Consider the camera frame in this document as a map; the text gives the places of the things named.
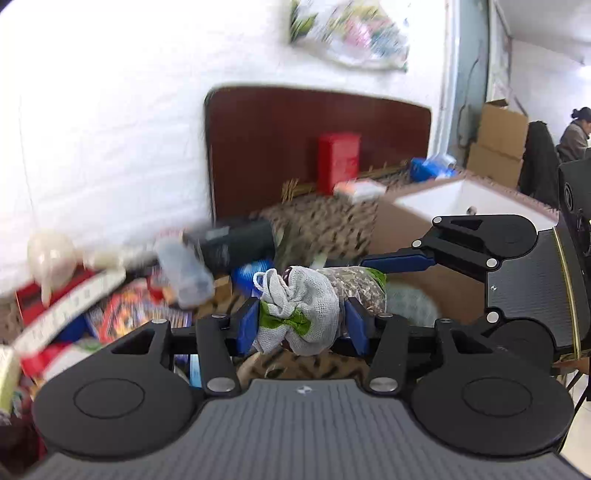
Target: yellow tape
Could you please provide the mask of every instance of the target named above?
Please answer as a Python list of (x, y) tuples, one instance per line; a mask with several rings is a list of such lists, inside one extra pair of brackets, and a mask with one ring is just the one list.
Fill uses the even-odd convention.
[(573, 328), (573, 347), (574, 347), (574, 359), (579, 360), (581, 358), (581, 339), (579, 337), (579, 321), (577, 319), (577, 309), (574, 305), (574, 293), (573, 284), (570, 281), (569, 265), (566, 263), (566, 257), (564, 255), (564, 249), (560, 243), (560, 237), (556, 227), (552, 227), (554, 232), (554, 239), (556, 240), (556, 247), (558, 248), (558, 255), (560, 256), (560, 264), (562, 265), (562, 273), (564, 275), (564, 282), (566, 283), (566, 295), (569, 300), (570, 308), (570, 322)]

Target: wooden headboard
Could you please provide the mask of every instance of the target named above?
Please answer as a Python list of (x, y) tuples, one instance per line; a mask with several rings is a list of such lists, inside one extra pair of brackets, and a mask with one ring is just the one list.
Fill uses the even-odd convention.
[(347, 93), (229, 86), (205, 100), (214, 215), (247, 215), (281, 201), (284, 184), (316, 181), (317, 139), (361, 134), (360, 171), (425, 157), (431, 112)]

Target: ceiling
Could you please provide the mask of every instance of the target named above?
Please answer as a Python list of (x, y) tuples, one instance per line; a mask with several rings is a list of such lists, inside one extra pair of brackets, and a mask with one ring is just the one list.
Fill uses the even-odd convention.
[(496, 0), (511, 36), (591, 64), (591, 0)]

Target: red box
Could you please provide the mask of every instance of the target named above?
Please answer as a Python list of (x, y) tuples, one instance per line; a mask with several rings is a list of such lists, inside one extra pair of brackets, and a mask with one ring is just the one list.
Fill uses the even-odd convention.
[(318, 193), (332, 195), (338, 182), (357, 178), (360, 145), (361, 136), (357, 134), (327, 134), (319, 138)]

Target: floor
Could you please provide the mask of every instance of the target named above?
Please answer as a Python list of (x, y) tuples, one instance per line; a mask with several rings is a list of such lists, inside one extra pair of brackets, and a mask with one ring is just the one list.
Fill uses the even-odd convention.
[[(587, 375), (581, 377), (571, 390), (575, 404), (587, 387)], [(591, 432), (591, 402), (584, 402), (570, 428), (562, 455), (585, 475), (591, 476), (591, 455), (589, 455), (589, 432)]]

